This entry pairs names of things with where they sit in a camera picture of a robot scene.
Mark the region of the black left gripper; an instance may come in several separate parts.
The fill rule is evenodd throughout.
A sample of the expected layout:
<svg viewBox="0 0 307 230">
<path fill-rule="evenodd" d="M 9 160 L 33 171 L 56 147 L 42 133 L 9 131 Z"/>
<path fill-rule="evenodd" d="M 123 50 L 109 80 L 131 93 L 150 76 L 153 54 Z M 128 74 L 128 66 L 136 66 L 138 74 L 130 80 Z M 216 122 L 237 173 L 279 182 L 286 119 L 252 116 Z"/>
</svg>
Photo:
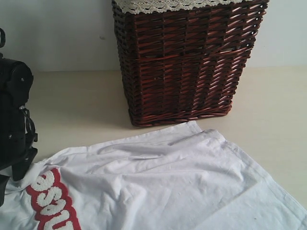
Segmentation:
<svg viewBox="0 0 307 230">
<path fill-rule="evenodd" d="M 11 175 L 0 176 L 0 204 L 3 205 L 5 188 L 10 179 L 24 178 L 38 150 L 38 141 L 29 110 L 24 106 L 5 111 L 0 115 L 0 169 L 12 169 Z"/>
</svg>

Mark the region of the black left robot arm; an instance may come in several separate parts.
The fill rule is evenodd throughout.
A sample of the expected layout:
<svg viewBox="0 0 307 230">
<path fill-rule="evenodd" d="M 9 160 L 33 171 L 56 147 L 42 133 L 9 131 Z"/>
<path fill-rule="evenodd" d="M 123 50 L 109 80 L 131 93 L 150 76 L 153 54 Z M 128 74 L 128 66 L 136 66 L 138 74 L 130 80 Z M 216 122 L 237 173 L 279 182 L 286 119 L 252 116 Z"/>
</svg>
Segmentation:
<svg viewBox="0 0 307 230">
<path fill-rule="evenodd" d="M 23 62 L 0 58 L 0 168 L 12 169 L 0 176 L 0 202 L 4 203 L 9 179 L 24 178 L 38 150 L 33 147 L 38 134 L 26 108 L 33 74 Z"/>
</svg>

